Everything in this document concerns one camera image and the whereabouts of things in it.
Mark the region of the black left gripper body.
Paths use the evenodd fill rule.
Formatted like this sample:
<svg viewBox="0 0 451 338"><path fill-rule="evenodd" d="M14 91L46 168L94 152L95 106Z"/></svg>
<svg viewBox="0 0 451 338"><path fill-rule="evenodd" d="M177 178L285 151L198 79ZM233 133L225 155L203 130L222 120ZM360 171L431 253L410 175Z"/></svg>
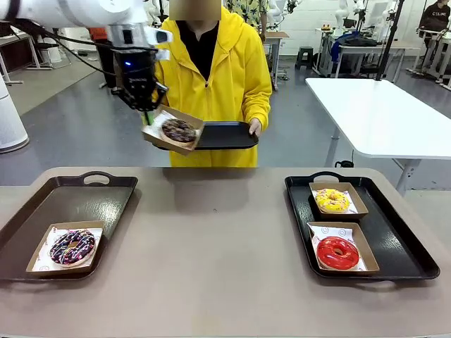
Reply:
<svg viewBox="0 0 451 338"><path fill-rule="evenodd" d="M124 89L137 99L149 99L156 87L154 58L150 51L115 53L118 66L118 89Z"/></svg>

